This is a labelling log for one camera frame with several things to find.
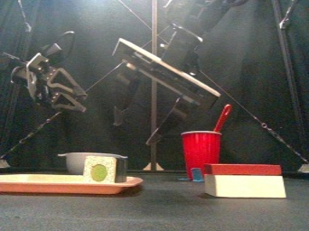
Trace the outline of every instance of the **metal pole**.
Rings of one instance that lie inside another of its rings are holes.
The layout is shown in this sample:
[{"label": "metal pole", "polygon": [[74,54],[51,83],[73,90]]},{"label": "metal pole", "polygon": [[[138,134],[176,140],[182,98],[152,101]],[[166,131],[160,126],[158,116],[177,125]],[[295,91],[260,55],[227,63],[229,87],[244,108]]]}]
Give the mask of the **metal pole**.
[{"label": "metal pole", "polygon": [[295,111],[295,117],[296,117],[296,123],[297,123],[297,132],[299,132],[299,137],[301,141],[303,152],[305,152],[304,144],[307,143],[307,139],[305,139],[305,131],[304,131],[303,111],[301,111],[300,96],[299,96],[297,86],[296,86],[295,71],[292,68],[288,36],[287,36],[285,30],[283,30],[283,28],[280,27],[284,17],[281,13],[279,0],[272,0],[272,4],[273,4],[275,16],[276,16],[276,23],[279,27],[279,40],[280,40],[284,64],[285,64],[287,75],[288,75],[288,83],[291,87],[291,99],[292,99],[293,111]]},{"label": "metal pole", "polygon": [[[153,54],[157,55],[158,1],[153,0]],[[157,129],[157,82],[152,83],[152,133]],[[157,143],[152,144],[152,171],[157,170]]]}]

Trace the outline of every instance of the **red handle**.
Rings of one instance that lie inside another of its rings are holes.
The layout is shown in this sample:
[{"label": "red handle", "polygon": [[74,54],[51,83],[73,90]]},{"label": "red handle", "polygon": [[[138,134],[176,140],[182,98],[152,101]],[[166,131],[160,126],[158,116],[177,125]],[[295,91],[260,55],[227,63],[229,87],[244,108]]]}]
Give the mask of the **red handle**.
[{"label": "red handle", "polygon": [[224,108],[224,111],[221,113],[221,116],[218,118],[214,132],[220,132],[221,131],[221,128],[223,128],[223,126],[224,126],[224,124],[227,122],[227,119],[228,119],[231,111],[232,111],[232,105],[227,105],[225,108]]}]

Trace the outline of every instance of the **red cup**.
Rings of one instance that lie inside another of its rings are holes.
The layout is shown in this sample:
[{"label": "red cup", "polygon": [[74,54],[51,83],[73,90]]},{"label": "red cup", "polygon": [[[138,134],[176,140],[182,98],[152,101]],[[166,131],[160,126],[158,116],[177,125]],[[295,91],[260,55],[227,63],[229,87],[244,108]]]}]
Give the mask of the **red cup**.
[{"label": "red cup", "polygon": [[188,175],[189,179],[193,180],[193,168],[200,168],[205,175],[205,164],[218,163],[221,133],[193,131],[182,133],[181,136]]}]

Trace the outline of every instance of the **small box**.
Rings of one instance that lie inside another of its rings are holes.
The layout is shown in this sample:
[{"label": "small box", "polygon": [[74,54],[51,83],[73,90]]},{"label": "small box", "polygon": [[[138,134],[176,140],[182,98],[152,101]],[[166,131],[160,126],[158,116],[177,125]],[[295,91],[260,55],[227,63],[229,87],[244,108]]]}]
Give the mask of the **small box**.
[{"label": "small box", "polygon": [[205,192],[227,198],[287,198],[283,176],[205,174]]}]

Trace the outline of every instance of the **tray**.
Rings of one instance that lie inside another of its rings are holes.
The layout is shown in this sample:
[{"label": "tray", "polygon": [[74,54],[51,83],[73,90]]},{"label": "tray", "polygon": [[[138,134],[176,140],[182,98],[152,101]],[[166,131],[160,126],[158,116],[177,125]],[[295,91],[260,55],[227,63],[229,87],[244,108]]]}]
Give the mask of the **tray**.
[{"label": "tray", "polygon": [[138,186],[141,178],[128,177],[124,183],[89,183],[82,175],[10,174],[0,175],[0,193],[118,194]]}]

